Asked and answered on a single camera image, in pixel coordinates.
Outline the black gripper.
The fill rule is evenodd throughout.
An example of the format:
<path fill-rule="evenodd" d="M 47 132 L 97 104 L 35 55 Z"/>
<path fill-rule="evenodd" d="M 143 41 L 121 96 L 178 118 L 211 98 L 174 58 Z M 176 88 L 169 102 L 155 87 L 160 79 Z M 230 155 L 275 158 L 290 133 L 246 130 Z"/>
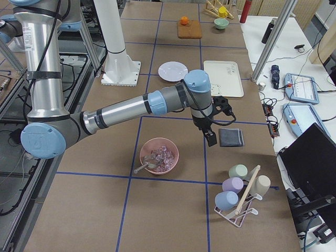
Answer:
<path fill-rule="evenodd" d="M 217 144 L 216 133 L 211 129 L 212 123 L 208 118 L 202 116 L 199 112 L 192 111 L 193 123 L 205 135 L 208 146 Z"/>

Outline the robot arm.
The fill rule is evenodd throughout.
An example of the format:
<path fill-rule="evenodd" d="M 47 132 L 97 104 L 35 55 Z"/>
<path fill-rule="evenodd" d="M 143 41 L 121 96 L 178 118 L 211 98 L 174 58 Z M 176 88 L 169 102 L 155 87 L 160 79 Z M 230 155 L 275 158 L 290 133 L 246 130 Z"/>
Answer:
<path fill-rule="evenodd" d="M 98 130 L 146 114 L 162 115 L 190 108 L 194 124 L 209 146 L 215 106 L 211 84 L 203 70 L 193 70 L 177 84 L 95 110 L 71 114 L 65 109 L 57 30 L 79 28 L 79 1 L 13 1 L 15 18 L 23 30 L 31 111 L 21 132 L 23 148 L 40 159 L 51 159 Z"/>

